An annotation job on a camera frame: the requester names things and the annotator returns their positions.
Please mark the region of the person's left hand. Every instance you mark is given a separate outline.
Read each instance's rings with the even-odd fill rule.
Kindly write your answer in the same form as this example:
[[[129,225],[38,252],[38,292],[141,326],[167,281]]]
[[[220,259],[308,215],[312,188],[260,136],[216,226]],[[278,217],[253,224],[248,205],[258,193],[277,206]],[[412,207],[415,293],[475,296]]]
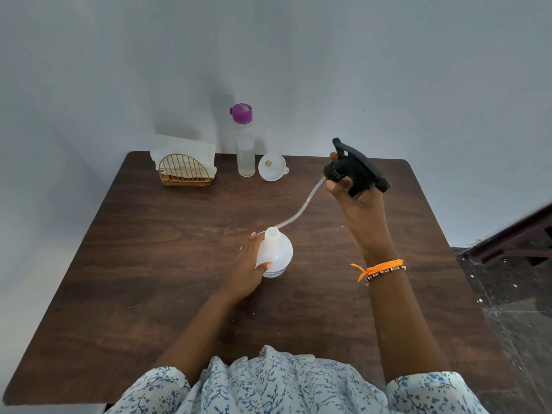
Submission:
[[[257,255],[265,234],[253,232],[240,247],[225,275],[221,290],[234,305],[249,296],[259,286],[262,277],[256,276]]]

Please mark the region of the person's right hand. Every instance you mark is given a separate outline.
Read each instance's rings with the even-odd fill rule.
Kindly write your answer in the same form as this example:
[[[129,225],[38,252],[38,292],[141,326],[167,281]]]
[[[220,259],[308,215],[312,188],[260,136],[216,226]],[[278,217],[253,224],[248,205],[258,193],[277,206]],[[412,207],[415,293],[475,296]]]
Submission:
[[[362,254],[373,254],[392,248],[383,194],[378,189],[371,188],[355,195],[350,202],[338,204],[353,242]]]

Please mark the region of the white plastic spray bottle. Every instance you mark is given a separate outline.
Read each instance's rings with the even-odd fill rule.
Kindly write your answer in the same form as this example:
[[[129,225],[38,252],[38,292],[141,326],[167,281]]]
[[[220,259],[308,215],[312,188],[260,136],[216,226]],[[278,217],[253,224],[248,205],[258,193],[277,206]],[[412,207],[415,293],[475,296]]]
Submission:
[[[293,246],[290,239],[276,227],[264,232],[256,265],[272,263],[272,267],[263,273],[264,278],[276,278],[282,275],[293,258]]]

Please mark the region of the black trigger sprayer with tube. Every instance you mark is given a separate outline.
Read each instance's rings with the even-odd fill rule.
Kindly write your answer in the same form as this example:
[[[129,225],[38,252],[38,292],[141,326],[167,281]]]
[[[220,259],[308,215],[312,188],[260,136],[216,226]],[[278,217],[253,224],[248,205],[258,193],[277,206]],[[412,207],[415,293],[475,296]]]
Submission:
[[[282,229],[297,220],[308,207],[314,194],[326,180],[339,183],[344,178],[349,178],[352,186],[348,194],[351,197],[370,190],[372,187],[375,187],[381,193],[385,193],[391,188],[390,182],[384,177],[383,173],[363,153],[344,144],[337,137],[332,139],[332,143],[337,157],[324,165],[322,179],[312,189],[299,211],[287,220],[275,225],[276,228]]]

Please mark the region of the person's right forearm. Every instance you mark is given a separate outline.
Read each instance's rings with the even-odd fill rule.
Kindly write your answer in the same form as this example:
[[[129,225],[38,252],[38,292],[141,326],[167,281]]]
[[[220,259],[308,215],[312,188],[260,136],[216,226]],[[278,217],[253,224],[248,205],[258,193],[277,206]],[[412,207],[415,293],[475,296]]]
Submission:
[[[364,254],[372,267],[398,259],[394,246]],[[394,271],[368,284],[385,382],[400,376],[450,371],[444,353],[424,318],[406,271]]]

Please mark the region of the person's left forearm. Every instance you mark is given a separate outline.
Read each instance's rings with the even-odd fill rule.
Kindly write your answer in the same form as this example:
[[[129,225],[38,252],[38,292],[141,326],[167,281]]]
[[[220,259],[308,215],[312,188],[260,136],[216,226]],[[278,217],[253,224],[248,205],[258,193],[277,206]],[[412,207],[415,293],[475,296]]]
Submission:
[[[213,293],[176,341],[155,361],[154,368],[178,369],[194,385],[214,355],[229,313],[240,301],[233,290]]]

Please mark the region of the white plastic funnel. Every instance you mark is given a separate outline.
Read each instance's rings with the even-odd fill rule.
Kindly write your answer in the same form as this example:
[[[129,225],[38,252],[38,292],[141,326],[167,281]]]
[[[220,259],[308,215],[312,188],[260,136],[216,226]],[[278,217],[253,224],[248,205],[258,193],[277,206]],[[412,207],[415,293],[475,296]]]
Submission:
[[[258,163],[260,177],[266,181],[277,181],[289,173],[286,159],[277,153],[268,153],[261,157]]]

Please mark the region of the orange thread wristband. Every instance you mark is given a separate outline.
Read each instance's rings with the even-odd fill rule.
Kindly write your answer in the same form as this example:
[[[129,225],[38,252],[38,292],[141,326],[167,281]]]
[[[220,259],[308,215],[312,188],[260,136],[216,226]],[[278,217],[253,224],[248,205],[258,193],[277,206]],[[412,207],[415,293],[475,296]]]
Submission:
[[[353,263],[351,263],[350,266],[360,270],[361,274],[359,275],[357,282],[360,283],[363,281],[365,284],[369,284],[371,280],[381,275],[394,271],[406,270],[406,266],[402,259],[390,260],[367,268],[363,268],[362,266]]]

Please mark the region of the clear bottle with purple cap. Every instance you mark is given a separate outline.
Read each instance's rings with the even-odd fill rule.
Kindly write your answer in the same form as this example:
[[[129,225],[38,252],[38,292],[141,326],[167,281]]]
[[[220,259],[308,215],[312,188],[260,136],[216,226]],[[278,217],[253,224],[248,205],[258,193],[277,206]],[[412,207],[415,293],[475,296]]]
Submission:
[[[248,178],[256,172],[252,106],[246,103],[237,103],[230,108],[230,115],[235,125],[233,133],[236,142],[238,173]]]

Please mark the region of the white blue floral garment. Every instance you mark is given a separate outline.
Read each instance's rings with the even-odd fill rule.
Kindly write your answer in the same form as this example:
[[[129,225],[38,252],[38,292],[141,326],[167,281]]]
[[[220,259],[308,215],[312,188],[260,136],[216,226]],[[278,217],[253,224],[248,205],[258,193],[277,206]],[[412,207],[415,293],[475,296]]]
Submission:
[[[196,384],[175,367],[139,377],[106,414],[489,414],[452,371],[400,376],[383,391],[349,364],[265,346],[226,365],[215,356]]]

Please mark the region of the white paper napkins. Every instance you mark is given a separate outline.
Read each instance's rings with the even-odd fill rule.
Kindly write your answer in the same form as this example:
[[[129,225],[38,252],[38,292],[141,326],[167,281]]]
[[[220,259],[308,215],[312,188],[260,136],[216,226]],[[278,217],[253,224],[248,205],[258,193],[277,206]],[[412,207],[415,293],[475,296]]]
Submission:
[[[160,160],[173,153],[186,154],[197,159],[204,166],[215,166],[216,146],[201,140],[183,139],[179,137],[155,135],[155,143],[150,151],[150,157],[155,163],[155,169]]]

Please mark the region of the dark wooden furniture piece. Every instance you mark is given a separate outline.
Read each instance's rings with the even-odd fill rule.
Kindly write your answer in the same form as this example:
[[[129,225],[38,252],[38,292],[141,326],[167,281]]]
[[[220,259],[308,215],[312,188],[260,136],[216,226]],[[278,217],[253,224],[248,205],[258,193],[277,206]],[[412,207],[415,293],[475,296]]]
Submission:
[[[541,234],[548,237],[549,246],[529,244]],[[462,256],[473,265],[484,265],[496,258],[520,257],[536,266],[552,259],[552,201],[476,243]]]

